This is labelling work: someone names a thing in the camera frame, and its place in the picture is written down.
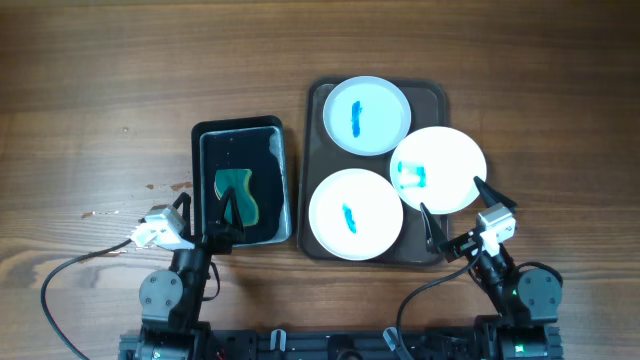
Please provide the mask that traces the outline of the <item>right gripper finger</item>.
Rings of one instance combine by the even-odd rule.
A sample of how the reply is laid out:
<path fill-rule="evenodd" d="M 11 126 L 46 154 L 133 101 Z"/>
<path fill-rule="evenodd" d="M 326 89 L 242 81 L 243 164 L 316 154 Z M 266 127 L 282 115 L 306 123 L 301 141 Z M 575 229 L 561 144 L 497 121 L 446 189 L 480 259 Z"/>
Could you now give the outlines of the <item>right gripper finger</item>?
<path fill-rule="evenodd" d="M 428 252 L 441 252 L 441 246 L 448 242 L 447 235 L 424 203 L 420 204 L 420 211 L 425 228 L 426 250 Z"/>
<path fill-rule="evenodd" d="M 475 176 L 473 178 L 475 186 L 481 196 L 485 206 L 490 208 L 497 204 L 502 204 L 510 211 L 515 211 L 518 204 L 512 199 L 508 198 L 504 194 L 498 192 L 490 185 L 488 185 L 484 180 L 482 180 L 479 176 Z"/>

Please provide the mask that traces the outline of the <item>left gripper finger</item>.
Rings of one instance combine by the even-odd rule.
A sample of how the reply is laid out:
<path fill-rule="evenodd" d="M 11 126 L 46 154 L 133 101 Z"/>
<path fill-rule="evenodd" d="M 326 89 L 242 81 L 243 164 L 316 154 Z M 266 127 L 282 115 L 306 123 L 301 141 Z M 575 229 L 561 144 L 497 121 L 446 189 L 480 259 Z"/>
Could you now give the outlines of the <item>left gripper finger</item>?
<path fill-rule="evenodd" d="M 228 187 L 219 200 L 218 215 L 215 224 L 231 227 L 234 230 L 243 231 L 244 225 L 235 195 L 235 189 Z"/>
<path fill-rule="evenodd" d="M 178 210 L 182 209 L 182 219 L 185 222 L 183 230 L 181 232 L 182 235 L 190 235 L 191 234 L 191 196 L 182 192 L 178 198 L 173 202 L 173 207 Z"/>

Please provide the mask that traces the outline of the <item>green yellow sponge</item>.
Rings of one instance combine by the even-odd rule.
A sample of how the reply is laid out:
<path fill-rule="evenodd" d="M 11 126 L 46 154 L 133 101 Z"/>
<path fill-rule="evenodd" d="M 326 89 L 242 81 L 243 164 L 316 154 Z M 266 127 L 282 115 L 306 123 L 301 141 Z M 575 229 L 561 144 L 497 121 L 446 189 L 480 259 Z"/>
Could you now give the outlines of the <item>green yellow sponge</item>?
<path fill-rule="evenodd" d="M 233 188 L 240 218 L 244 227 L 259 220 L 259 208 L 250 191 L 251 169 L 223 169 L 215 174 L 214 190 L 219 200 L 228 188 Z"/>

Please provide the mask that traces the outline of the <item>white plate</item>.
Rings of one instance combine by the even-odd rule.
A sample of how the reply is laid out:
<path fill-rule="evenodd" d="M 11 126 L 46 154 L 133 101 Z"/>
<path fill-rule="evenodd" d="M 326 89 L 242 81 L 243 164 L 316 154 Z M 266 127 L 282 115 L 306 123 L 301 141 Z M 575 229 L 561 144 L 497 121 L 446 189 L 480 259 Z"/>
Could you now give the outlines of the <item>white plate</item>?
<path fill-rule="evenodd" d="M 400 199 L 434 215 L 451 214 L 479 196 L 476 177 L 487 178 L 487 162 L 479 145 L 450 127 L 425 127 L 407 135 L 395 148 L 389 176 Z"/>
<path fill-rule="evenodd" d="M 365 169 L 337 171 L 313 192 L 308 207 L 312 234 L 330 254 L 351 261 L 389 250 L 404 221 L 402 202 L 381 175 Z"/>
<path fill-rule="evenodd" d="M 393 150 L 407 136 L 412 113 L 399 87 L 379 77 L 357 76 L 330 91 L 322 119 L 340 148 L 359 156 L 377 156 Z"/>

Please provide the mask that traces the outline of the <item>white plate top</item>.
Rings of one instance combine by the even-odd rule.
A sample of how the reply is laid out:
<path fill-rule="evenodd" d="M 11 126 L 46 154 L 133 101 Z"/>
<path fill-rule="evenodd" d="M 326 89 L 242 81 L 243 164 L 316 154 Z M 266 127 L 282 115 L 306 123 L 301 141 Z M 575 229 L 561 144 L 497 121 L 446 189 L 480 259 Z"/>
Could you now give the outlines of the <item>white plate top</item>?
<path fill-rule="evenodd" d="M 322 119 L 340 148 L 359 156 L 377 156 L 393 150 L 407 136 L 412 113 L 399 87 L 379 77 L 357 76 L 330 91 Z"/>

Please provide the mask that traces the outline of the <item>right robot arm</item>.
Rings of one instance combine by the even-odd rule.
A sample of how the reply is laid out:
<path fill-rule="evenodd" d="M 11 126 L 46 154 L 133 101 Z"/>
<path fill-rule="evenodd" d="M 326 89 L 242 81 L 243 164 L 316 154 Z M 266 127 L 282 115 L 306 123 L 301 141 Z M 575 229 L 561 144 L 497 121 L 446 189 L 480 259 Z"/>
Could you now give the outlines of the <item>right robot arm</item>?
<path fill-rule="evenodd" d="M 465 259 L 462 269 L 488 296 L 496 313 L 466 328 L 429 330 L 416 354 L 427 359 L 560 359 L 558 308 L 563 278 L 540 262 L 517 265 L 505 242 L 514 237 L 517 203 L 479 177 L 474 184 L 486 209 L 473 229 L 450 240 L 434 215 L 420 205 L 426 248 L 447 261 Z"/>

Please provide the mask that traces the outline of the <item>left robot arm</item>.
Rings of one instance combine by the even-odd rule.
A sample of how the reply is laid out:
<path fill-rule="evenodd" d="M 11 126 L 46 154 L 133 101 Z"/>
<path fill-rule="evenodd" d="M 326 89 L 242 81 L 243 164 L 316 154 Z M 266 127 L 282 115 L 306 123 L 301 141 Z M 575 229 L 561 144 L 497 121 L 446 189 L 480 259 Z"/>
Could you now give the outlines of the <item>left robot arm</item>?
<path fill-rule="evenodd" d="M 224 348 L 211 325 L 199 320 L 207 281 L 218 278 L 212 261 L 217 254 L 229 254 L 233 245 L 245 239 L 244 226 L 233 188 L 223 193 L 217 217 L 208 234 L 194 235 L 187 212 L 191 197 L 183 193 L 171 205 L 156 206 L 131 235 L 138 245 L 154 244 L 173 252 L 170 267 L 148 275 L 139 289 L 142 326 L 130 350 L 121 359 L 223 359 Z"/>

